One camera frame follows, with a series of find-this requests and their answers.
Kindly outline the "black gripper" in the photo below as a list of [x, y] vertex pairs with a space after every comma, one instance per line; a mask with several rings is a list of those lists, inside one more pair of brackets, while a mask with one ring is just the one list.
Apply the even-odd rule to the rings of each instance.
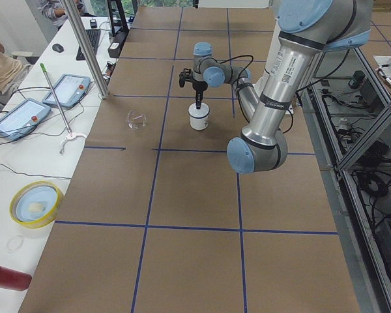
[[195, 106], [197, 109], [200, 109], [203, 101], [203, 92], [207, 90], [207, 83], [194, 80], [192, 82], [192, 87], [196, 91]]

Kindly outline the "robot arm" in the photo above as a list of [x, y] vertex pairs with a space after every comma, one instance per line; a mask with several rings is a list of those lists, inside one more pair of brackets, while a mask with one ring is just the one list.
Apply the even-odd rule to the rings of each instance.
[[364, 45], [372, 12], [373, 1], [280, 1], [274, 9], [280, 49], [260, 93], [246, 69], [217, 62], [207, 42], [194, 46], [193, 79], [210, 87], [231, 85], [249, 122], [227, 145], [236, 172], [274, 170], [285, 162], [287, 142], [280, 123], [311, 59]]

